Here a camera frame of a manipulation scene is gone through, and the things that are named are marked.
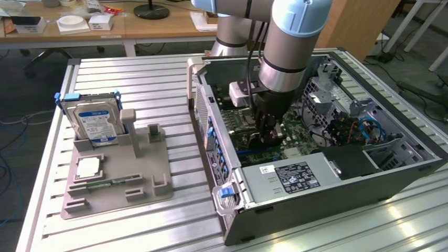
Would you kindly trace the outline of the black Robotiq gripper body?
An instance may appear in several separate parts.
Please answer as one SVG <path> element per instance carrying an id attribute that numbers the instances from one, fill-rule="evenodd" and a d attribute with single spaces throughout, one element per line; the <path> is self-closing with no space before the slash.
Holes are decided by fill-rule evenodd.
<path id="1" fill-rule="evenodd" d="M 262 117 L 282 121 L 284 114 L 288 112 L 294 98 L 294 91 L 274 92 L 272 90 L 258 92 L 254 98 L 254 119 Z"/>

